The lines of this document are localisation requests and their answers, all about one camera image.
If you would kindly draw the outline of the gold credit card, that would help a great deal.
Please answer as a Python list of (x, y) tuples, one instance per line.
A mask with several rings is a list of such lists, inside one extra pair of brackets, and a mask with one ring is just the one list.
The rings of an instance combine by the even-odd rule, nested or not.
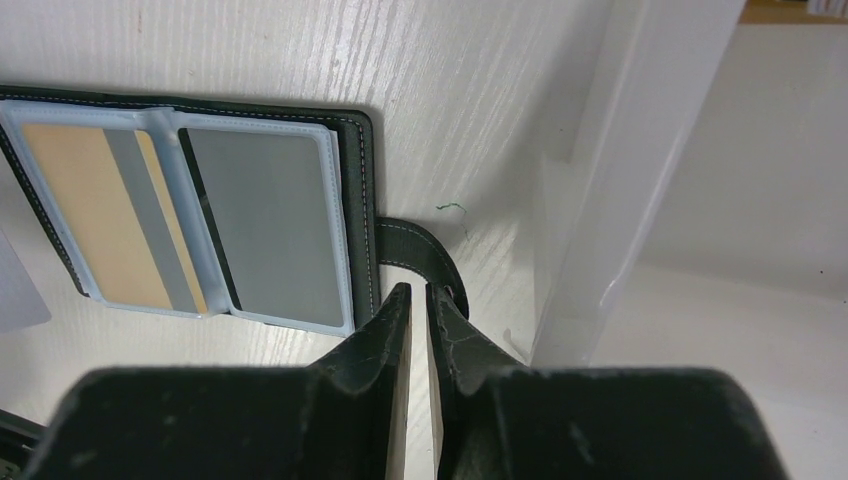
[(147, 132), (29, 123), (22, 134), (105, 301), (207, 313)]

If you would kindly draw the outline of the black leather card holder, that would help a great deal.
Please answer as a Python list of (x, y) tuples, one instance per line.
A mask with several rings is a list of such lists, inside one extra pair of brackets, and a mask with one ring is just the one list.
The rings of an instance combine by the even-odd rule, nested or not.
[[(71, 125), (147, 132), (208, 308), (205, 314), (105, 301), (22, 134), (25, 124)], [(381, 305), (381, 266), (410, 270), (443, 288), (460, 312), (468, 298), (444, 246), (425, 228), (376, 211), (374, 132), (370, 117), (351, 109), (239, 104), (179, 97), (5, 86), (1, 90), (1, 150), (78, 292), (103, 305), (147, 313), (203, 318), (232, 313), (213, 239), (179, 138), (185, 125), (321, 125), (334, 136), (350, 272), (353, 329)]]

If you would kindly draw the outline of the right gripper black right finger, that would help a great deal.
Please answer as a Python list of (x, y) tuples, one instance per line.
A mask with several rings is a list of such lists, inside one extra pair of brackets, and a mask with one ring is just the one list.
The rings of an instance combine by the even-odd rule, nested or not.
[(428, 286), (440, 479), (784, 479), (753, 402), (705, 368), (532, 369)]

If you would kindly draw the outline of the dark glossy credit card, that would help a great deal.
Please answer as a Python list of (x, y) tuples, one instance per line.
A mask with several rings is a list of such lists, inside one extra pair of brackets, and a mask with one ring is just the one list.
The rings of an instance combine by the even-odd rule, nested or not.
[(179, 131), (233, 314), (344, 336), (353, 329), (334, 136), (321, 125)]

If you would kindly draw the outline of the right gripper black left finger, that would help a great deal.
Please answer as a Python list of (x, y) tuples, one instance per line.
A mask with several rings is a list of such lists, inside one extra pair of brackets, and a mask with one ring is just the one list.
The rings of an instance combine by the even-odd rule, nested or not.
[(60, 402), (27, 479), (399, 479), (411, 288), (301, 367), (108, 368)]

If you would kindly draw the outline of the silver VIP card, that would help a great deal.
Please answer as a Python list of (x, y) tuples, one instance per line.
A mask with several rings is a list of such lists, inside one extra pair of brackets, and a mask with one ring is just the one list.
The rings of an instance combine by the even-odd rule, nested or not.
[(1, 232), (1, 332), (40, 325), (51, 318), (25, 266)]

